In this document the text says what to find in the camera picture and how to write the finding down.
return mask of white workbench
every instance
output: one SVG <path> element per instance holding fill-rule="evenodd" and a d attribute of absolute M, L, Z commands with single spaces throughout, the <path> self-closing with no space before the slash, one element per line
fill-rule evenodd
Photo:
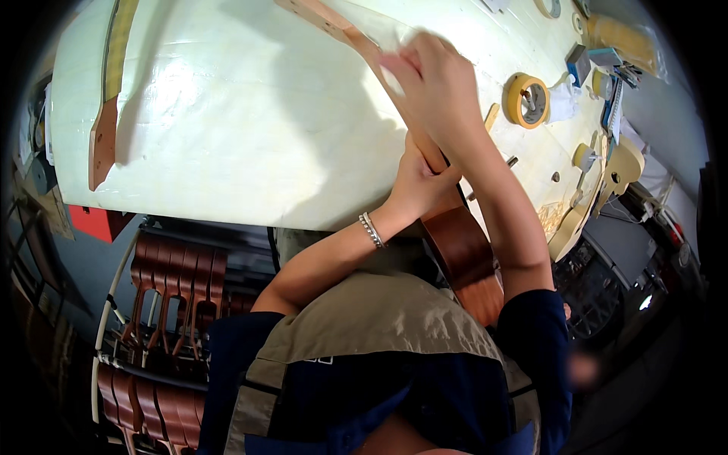
<path fill-rule="evenodd" d="M 394 106 L 355 51 L 272 0 L 139 2 L 119 94 L 116 164 L 89 191 L 89 134 L 113 3 L 94 0 L 58 46 L 51 139 L 65 203 L 326 230 L 386 197 L 405 134 Z M 571 1 L 562 0 L 555 20 L 534 0 L 513 0 L 504 14 L 479 0 L 356 3 L 451 40 L 475 64 L 484 116 L 492 103 L 504 104 L 517 72 L 549 87 L 562 80 L 583 38 L 571 25 Z M 585 90 L 580 113 L 565 122 L 525 130 L 502 112 L 495 121 L 491 135 L 504 159 L 519 158 L 513 172 L 534 207 L 552 209 L 548 236 L 579 179 L 571 158 L 600 130 L 603 104 Z M 559 183 L 551 181 L 555 171 Z"/>

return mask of yellow tape roll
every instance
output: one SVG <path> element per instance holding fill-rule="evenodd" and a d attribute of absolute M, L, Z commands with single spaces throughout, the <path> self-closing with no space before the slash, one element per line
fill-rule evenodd
<path fill-rule="evenodd" d="M 523 94 L 528 90 L 534 102 L 534 110 L 526 109 L 523 113 Z M 545 119 L 548 111 L 548 88 L 541 79 L 521 74 L 517 76 L 508 90 L 508 115 L 514 123 L 527 130 L 533 130 Z"/>

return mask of person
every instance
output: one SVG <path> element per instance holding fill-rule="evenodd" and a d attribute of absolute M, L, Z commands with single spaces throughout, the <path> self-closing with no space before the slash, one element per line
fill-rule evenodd
<path fill-rule="evenodd" d="M 472 64 L 421 32 L 381 65 L 451 166 L 433 175 L 408 135 L 365 224 L 282 261 L 249 314 L 210 327 L 200 454 L 545 455 L 568 437 L 563 299 L 537 214 L 483 127 Z M 427 281 L 367 266 L 461 174 L 500 263 L 493 336 Z"/>

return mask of apron strap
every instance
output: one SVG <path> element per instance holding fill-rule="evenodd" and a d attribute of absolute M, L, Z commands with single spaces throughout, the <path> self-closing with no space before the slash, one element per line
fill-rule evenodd
<path fill-rule="evenodd" d="M 280 393 L 287 367 L 284 363 L 260 358 L 250 364 L 245 380 L 251 385 L 242 385 L 237 392 L 225 455 L 245 453 L 245 434 L 268 435 L 278 393 L 260 390 L 255 385 L 276 389 Z"/>

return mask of wrist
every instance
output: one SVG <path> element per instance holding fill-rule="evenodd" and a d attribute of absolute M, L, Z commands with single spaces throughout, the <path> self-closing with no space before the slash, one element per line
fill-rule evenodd
<path fill-rule="evenodd" d="M 418 217 L 407 214 L 401 207 L 387 200 L 381 207 L 369 213 L 369 218 L 381 241 L 386 243 Z"/>

